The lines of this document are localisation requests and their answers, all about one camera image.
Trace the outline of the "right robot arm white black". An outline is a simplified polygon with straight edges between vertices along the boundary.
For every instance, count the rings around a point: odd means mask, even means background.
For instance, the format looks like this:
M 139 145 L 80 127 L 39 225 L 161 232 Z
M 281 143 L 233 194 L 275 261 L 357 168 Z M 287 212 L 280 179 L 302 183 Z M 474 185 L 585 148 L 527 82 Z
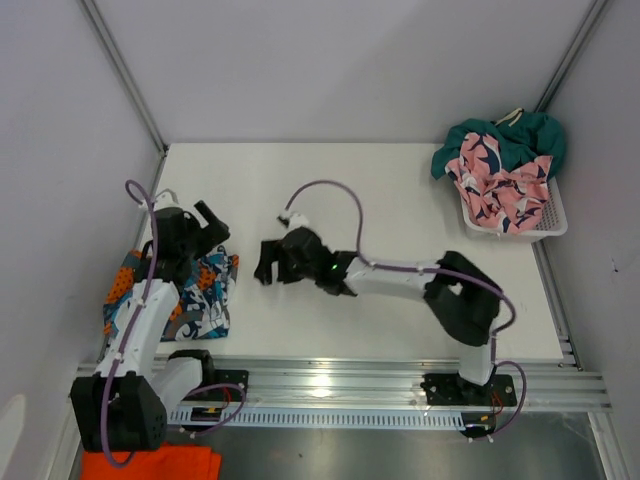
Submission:
M 425 303 L 444 331 L 462 345 L 456 389 L 479 403 L 493 389 L 492 327 L 502 290 L 462 254 L 447 251 L 435 262 L 365 261 L 356 251 L 330 250 L 307 227 L 261 242 L 254 278 L 262 285 L 311 280 L 334 296 L 364 294 Z

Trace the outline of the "patterned orange blue shorts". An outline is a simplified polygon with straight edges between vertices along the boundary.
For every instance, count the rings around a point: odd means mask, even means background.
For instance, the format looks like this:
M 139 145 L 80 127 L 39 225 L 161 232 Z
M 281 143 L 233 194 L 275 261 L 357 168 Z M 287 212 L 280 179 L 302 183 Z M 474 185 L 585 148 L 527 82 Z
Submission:
M 103 305 L 104 335 L 111 339 L 118 331 L 118 308 L 131 296 L 134 271 L 141 252 L 125 256 Z M 228 304 L 236 285 L 239 257 L 219 245 L 192 262 L 192 270 L 179 303 L 169 316 L 161 336 L 163 342 L 225 338 L 231 327 Z

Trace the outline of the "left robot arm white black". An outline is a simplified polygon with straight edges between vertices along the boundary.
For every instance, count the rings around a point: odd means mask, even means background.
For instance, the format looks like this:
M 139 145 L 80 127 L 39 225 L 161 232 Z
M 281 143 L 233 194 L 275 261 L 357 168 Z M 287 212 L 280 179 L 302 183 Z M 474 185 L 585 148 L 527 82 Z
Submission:
M 178 306 L 194 261 L 226 241 L 228 226 L 204 201 L 195 215 L 156 202 L 146 259 L 134 270 L 131 295 L 117 309 L 117 334 L 89 376 L 74 380 L 70 398 L 84 449 L 90 453 L 153 451 L 163 443 L 168 416 L 189 394 L 216 390 L 213 362 L 203 350 L 180 351 L 155 373 L 156 351 Z

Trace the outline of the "pink patterned shorts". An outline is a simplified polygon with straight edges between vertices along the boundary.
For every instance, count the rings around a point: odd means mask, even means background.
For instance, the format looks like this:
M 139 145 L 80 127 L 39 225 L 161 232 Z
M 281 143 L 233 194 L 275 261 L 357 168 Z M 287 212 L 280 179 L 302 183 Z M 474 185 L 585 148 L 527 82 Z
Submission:
M 552 157 L 542 155 L 512 170 L 502 165 L 499 142 L 489 134 L 469 133 L 459 156 L 445 172 L 458 190 L 470 221 L 498 234 L 534 229 L 550 199 Z

